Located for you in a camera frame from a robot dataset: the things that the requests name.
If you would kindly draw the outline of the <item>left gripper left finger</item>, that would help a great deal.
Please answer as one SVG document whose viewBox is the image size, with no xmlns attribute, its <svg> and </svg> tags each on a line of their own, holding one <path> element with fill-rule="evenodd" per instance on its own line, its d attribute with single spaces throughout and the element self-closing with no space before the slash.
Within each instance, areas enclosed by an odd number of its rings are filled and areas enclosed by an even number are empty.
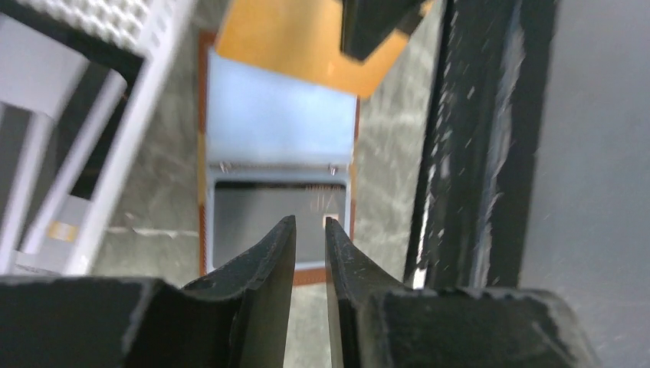
<svg viewBox="0 0 650 368">
<path fill-rule="evenodd" d="M 1 279 L 3 367 L 280 367 L 296 221 L 185 287 L 159 278 Z"/>
</svg>

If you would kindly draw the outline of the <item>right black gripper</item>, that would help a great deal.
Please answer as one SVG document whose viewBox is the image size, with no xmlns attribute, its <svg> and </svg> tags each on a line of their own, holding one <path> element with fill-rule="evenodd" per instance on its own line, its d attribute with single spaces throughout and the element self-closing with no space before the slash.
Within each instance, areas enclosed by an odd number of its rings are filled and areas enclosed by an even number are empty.
<svg viewBox="0 0 650 368">
<path fill-rule="evenodd" d="M 340 50 L 365 61 L 393 32 L 407 38 L 425 17 L 423 0 L 346 0 L 342 2 Z"/>
</svg>

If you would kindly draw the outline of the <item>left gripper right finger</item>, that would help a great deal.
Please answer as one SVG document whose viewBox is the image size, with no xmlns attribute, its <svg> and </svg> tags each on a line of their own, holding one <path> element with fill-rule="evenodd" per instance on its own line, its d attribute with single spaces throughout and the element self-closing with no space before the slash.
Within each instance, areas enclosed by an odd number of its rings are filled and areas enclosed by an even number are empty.
<svg viewBox="0 0 650 368">
<path fill-rule="evenodd" d="M 508 287 L 411 289 L 325 221 L 335 367 L 597 367 L 568 304 Z"/>
</svg>

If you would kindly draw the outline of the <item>gold credit card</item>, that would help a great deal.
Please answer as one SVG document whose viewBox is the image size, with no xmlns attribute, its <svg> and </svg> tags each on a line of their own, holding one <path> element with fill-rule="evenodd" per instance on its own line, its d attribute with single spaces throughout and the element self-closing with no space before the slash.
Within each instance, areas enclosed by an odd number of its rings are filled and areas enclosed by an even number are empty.
<svg viewBox="0 0 650 368">
<path fill-rule="evenodd" d="M 340 1 L 233 1 L 215 51 L 233 61 L 368 98 L 432 5 L 420 4 L 366 60 L 356 61 L 340 50 Z"/>
</svg>

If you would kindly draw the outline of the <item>black credit card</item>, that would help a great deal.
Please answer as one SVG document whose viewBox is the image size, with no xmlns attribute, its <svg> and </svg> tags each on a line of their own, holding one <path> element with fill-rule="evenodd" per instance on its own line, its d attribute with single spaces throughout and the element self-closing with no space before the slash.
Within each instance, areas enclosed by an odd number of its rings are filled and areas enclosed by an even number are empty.
<svg viewBox="0 0 650 368">
<path fill-rule="evenodd" d="M 212 197 L 211 262 L 219 268 L 256 245 L 282 218 L 296 217 L 295 261 L 299 269 L 325 262 L 326 219 L 343 224 L 347 201 L 344 184 L 226 182 L 215 184 Z"/>
</svg>

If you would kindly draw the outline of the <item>brown leather card holder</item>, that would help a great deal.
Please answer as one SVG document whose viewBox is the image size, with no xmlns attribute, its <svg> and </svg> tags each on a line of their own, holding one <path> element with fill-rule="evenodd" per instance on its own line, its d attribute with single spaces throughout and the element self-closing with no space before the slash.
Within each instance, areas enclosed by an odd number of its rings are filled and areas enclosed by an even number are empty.
<svg viewBox="0 0 650 368">
<path fill-rule="evenodd" d="M 199 34 L 199 272 L 212 267 L 212 197 L 217 182 L 346 186 L 347 232 L 354 227 L 353 148 L 359 99 L 351 94 L 218 55 L 217 35 Z M 294 284 L 319 284 L 319 268 Z"/>
</svg>

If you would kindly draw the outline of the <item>white plastic basket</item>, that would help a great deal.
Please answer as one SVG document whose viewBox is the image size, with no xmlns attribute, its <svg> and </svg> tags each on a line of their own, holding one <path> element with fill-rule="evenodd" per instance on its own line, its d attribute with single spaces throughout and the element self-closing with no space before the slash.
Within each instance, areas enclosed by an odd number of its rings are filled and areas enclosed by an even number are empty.
<svg viewBox="0 0 650 368">
<path fill-rule="evenodd" d="M 1 3 L 1 273 L 83 275 L 194 1 Z"/>
</svg>

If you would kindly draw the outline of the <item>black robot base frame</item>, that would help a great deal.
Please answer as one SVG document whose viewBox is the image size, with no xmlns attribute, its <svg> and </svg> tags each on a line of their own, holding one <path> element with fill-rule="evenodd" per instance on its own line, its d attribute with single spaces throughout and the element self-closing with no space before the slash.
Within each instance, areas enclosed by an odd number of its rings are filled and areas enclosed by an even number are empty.
<svg viewBox="0 0 650 368">
<path fill-rule="evenodd" d="M 519 282 L 556 1 L 446 1 L 403 281 Z"/>
</svg>

